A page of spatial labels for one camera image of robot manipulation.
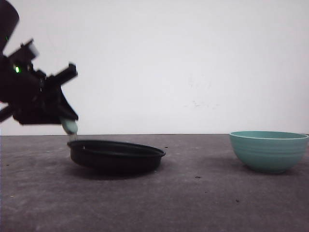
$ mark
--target gray tabletop surface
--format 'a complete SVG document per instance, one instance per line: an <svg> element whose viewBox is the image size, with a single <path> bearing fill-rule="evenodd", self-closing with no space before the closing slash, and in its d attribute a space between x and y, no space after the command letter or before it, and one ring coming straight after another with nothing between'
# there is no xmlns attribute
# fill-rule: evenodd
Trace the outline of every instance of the gray tabletop surface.
<svg viewBox="0 0 309 232"><path fill-rule="evenodd" d="M67 136L2 136L1 232L309 232L309 153L282 174L248 169L226 134L100 135L166 151L148 174L101 175Z"/></svg>

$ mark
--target white wall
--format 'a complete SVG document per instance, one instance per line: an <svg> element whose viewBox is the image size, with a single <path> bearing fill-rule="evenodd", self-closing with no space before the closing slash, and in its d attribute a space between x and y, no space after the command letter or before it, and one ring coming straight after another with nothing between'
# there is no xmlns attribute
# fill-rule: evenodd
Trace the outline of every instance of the white wall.
<svg viewBox="0 0 309 232"><path fill-rule="evenodd" d="M309 132L307 0L11 0L79 134ZM64 134L1 124L2 135Z"/></svg>

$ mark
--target black plate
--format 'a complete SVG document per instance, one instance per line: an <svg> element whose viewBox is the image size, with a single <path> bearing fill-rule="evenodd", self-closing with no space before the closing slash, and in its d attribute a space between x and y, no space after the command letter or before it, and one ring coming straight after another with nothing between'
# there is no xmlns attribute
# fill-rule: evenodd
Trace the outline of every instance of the black plate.
<svg viewBox="0 0 309 232"><path fill-rule="evenodd" d="M154 170L165 152L151 146L104 140L68 142L71 159L104 173L136 174Z"/></svg>

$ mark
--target teal bowl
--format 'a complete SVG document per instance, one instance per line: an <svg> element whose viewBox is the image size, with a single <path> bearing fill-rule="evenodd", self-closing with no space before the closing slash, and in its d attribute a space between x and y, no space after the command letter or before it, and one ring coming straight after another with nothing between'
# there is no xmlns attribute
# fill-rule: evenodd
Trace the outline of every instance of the teal bowl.
<svg viewBox="0 0 309 232"><path fill-rule="evenodd" d="M230 133L236 156L251 169L282 173L304 156L309 136L279 131L238 131Z"/></svg>

